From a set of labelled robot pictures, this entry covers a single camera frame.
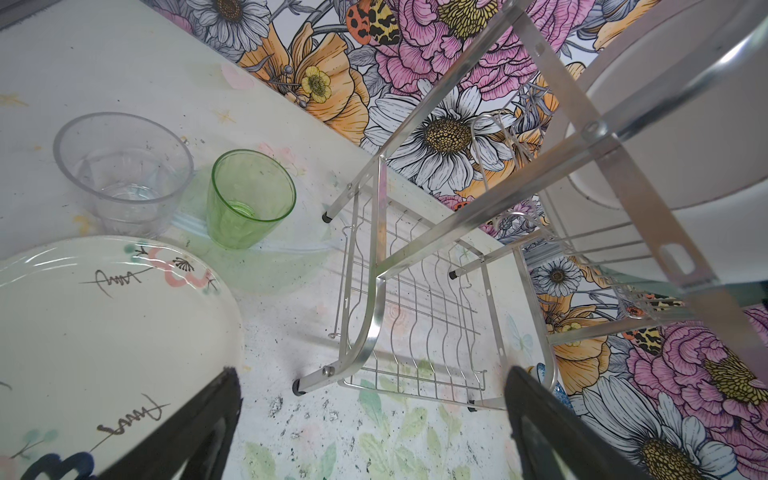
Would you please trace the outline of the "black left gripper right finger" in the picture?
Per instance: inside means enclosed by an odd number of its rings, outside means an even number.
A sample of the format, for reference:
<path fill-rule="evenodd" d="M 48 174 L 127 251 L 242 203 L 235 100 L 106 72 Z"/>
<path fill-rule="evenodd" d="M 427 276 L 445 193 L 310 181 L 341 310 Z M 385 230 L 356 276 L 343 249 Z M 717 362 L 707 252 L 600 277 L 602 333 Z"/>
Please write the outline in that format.
<path fill-rule="evenodd" d="M 562 459 L 578 479 L 647 479 L 526 370 L 512 367 L 504 400 L 525 479 L 562 479 Z"/>

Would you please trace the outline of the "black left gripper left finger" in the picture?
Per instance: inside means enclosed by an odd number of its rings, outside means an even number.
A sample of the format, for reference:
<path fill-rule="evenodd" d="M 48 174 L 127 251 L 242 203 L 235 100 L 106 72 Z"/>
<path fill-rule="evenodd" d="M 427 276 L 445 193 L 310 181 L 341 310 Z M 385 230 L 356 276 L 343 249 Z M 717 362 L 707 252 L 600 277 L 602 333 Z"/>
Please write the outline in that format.
<path fill-rule="evenodd" d="M 100 479 L 220 479 L 242 407 L 237 370 L 226 367 Z"/>

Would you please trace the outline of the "cream floral plate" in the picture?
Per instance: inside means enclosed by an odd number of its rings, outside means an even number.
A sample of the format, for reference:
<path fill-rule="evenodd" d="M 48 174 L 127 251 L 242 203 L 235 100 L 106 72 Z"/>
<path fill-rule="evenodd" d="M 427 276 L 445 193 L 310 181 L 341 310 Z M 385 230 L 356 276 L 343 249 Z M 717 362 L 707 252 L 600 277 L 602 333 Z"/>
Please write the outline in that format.
<path fill-rule="evenodd" d="M 1 263 L 1 475 L 99 475 L 244 347 L 220 276 L 178 247 L 73 238 Z"/>

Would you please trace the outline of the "green plastic tumbler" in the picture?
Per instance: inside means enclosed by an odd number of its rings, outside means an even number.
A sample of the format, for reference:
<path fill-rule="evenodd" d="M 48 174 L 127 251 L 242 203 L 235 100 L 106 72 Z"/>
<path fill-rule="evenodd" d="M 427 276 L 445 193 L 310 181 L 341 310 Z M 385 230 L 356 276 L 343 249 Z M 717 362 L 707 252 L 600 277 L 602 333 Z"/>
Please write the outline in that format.
<path fill-rule="evenodd" d="M 294 181 L 274 158 L 248 149 L 222 154 L 209 184 L 206 226 L 226 249 L 248 249 L 267 237 L 293 211 Z"/>

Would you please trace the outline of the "clear plastic tumbler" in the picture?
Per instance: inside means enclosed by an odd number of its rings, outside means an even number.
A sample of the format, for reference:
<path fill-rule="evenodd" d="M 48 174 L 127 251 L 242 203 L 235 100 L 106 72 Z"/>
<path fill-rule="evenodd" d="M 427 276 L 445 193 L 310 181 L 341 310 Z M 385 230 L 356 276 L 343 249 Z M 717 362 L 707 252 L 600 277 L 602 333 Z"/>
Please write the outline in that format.
<path fill-rule="evenodd" d="M 194 177 L 192 154 L 176 134 L 129 113 L 70 120 L 54 138 L 53 156 L 82 207 L 109 234 L 159 237 Z"/>

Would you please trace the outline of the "white plate red pattern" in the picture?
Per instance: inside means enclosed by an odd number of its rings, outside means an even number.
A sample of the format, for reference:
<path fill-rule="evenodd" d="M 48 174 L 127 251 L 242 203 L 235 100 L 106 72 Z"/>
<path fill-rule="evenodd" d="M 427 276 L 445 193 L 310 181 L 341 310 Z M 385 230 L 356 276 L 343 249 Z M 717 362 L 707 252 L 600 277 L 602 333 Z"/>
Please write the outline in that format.
<path fill-rule="evenodd" d="M 640 90 L 711 35 L 736 1 L 663 1 L 624 29 L 579 76 L 601 113 Z M 767 53 L 625 142 L 726 284 L 767 277 Z M 557 234 L 589 261 L 646 280 L 664 275 L 595 164 L 541 193 Z"/>

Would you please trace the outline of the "pale green plate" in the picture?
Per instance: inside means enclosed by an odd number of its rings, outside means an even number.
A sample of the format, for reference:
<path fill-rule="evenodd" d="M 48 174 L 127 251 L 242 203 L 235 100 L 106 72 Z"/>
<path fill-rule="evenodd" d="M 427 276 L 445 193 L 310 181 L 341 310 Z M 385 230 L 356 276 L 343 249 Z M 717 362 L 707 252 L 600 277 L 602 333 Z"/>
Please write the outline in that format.
<path fill-rule="evenodd" d="M 690 289 L 680 290 L 675 284 L 667 281 L 653 281 L 640 277 L 624 274 L 610 268 L 600 266 L 598 271 L 610 280 L 619 284 L 627 284 L 640 291 L 652 293 L 656 296 L 683 298 L 688 291 L 700 291 L 711 288 L 709 284 L 694 285 Z M 767 307 L 767 281 L 722 284 L 729 294 L 742 308 Z"/>

